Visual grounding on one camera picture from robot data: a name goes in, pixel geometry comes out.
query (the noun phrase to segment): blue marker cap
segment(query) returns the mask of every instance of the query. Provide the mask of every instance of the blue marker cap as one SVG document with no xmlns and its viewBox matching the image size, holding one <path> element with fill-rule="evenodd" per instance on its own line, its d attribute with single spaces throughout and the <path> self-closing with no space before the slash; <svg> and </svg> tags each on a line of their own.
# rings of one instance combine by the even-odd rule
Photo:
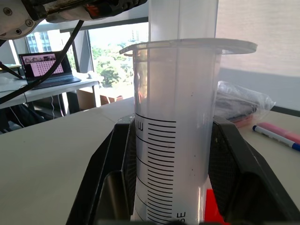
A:
<svg viewBox="0 0 300 225">
<path fill-rule="evenodd" d="M 292 149 L 300 151 L 300 144 L 297 144 L 297 143 L 292 144 Z"/>
</svg>

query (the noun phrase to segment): pink marker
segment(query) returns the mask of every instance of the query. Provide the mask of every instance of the pink marker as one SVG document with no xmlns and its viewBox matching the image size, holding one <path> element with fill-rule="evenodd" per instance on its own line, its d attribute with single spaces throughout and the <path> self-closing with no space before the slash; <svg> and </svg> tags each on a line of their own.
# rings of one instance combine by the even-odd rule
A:
<svg viewBox="0 0 300 225">
<path fill-rule="evenodd" d="M 293 142 L 296 142 L 296 143 L 300 143 L 300 135 L 298 134 L 295 134 L 291 131 L 288 131 L 288 130 L 284 130 L 280 127 L 276 127 L 275 125 L 273 124 L 270 124 L 270 123 L 267 123 L 267 122 L 263 122 L 263 123 L 258 123 L 257 124 L 259 127 L 261 128 L 264 128 L 268 131 L 271 131 L 275 134 L 278 134 L 282 137 L 285 137 Z"/>
</svg>

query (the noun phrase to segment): laptop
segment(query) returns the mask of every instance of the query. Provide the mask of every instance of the laptop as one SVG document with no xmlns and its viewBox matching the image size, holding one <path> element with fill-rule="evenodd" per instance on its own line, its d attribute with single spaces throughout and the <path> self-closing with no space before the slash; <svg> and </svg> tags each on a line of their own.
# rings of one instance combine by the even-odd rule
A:
<svg viewBox="0 0 300 225">
<path fill-rule="evenodd" d="M 60 52 L 19 54 L 26 80 L 31 83 L 43 76 L 58 58 Z M 34 89 L 49 88 L 81 81 L 72 75 L 67 56 L 64 57 L 54 73 Z"/>
</svg>

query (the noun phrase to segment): plastic bag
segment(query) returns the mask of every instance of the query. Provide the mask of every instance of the plastic bag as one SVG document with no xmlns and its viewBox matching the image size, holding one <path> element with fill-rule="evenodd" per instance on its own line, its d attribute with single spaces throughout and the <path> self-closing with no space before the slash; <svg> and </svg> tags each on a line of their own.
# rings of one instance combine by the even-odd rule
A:
<svg viewBox="0 0 300 225">
<path fill-rule="evenodd" d="M 242 127 L 263 118 L 275 105 L 271 98 L 229 82 L 219 81 L 215 115 Z"/>
</svg>

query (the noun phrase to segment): laptop screen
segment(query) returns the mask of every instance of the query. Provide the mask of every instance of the laptop screen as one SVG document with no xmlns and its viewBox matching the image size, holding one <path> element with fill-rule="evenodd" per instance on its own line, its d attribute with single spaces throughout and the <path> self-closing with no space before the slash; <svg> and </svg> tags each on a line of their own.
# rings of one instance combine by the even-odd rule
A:
<svg viewBox="0 0 300 225">
<path fill-rule="evenodd" d="M 19 55 L 22 68 L 27 79 L 37 79 L 43 76 L 54 64 L 60 52 L 30 53 Z M 71 73 L 67 56 L 59 64 L 52 75 Z"/>
</svg>

